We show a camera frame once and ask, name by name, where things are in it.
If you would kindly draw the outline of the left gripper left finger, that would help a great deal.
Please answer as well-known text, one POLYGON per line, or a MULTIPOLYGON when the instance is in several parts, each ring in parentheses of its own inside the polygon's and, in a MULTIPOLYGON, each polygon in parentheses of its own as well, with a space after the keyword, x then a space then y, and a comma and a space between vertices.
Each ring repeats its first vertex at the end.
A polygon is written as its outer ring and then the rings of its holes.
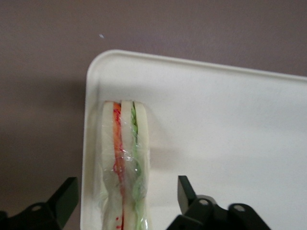
POLYGON ((30 205, 19 214, 8 217, 0 212, 2 230, 61 230, 79 203, 78 179, 69 177, 47 202, 30 205))

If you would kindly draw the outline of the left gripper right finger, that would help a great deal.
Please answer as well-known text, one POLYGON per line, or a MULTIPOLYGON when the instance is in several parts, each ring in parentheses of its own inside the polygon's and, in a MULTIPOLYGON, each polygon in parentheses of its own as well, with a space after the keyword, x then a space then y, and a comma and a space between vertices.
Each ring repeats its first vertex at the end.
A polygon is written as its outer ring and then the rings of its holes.
POLYGON ((269 230, 270 227, 249 205, 230 204, 221 208, 213 197, 197 195, 185 175, 178 176, 177 200, 181 214, 169 230, 269 230))

